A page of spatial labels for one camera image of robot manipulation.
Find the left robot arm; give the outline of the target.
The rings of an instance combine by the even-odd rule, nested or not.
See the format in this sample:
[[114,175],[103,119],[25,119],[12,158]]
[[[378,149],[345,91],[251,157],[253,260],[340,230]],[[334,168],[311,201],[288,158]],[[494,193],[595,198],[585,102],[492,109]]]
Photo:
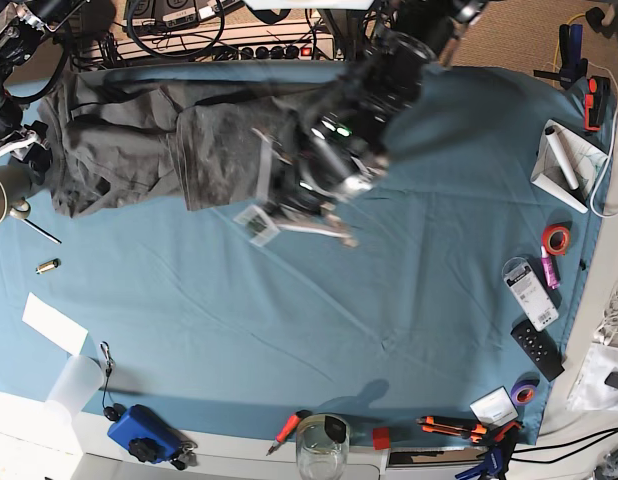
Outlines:
[[484,1],[377,1],[366,44],[344,72],[262,136],[255,201],[235,218],[257,246],[283,231],[356,245],[334,210],[370,191],[390,160],[382,135],[421,94],[423,71],[446,66]]

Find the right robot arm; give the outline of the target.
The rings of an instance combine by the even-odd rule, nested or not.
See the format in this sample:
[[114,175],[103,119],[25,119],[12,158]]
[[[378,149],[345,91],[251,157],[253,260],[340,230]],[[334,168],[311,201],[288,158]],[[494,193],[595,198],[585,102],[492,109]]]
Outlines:
[[[41,185],[52,166],[48,126],[23,122],[24,110],[49,94],[65,69],[74,37],[69,19],[82,1],[10,1],[0,12],[0,158],[9,155],[25,165]],[[4,82],[25,64],[40,45],[51,40],[62,48],[60,60],[46,85],[29,96],[14,96]]]

